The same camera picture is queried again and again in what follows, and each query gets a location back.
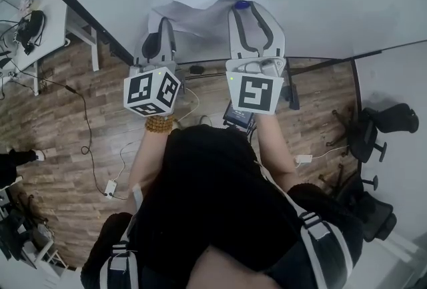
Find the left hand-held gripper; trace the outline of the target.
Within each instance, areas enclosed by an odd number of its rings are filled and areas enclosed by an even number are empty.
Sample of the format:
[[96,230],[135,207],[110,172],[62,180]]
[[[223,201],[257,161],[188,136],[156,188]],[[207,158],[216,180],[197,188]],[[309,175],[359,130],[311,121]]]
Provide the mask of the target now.
[[149,33],[144,41],[137,43],[134,63],[149,63],[159,50],[163,62],[144,68],[132,67],[131,75],[123,82],[124,108],[141,117],[172,114],[181,86],[181,81],[175,76],[176,62],[173,60],[176,44],[173,27],[166,17],[161,19],[159,33]]

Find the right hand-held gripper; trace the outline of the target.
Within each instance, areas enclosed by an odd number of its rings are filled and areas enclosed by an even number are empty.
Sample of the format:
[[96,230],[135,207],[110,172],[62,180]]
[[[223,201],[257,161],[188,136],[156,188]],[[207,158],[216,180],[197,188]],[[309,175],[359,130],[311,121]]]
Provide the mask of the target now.
[[252,2],[251,10],[267,41],[258,49],[249,46],[239,10],[232,6],[228,13],[230,54],[232,58],[247,59],[226,62],[228,87],[234,109],[273,114],[284,84],[285,35],[274,16],[262,5]]

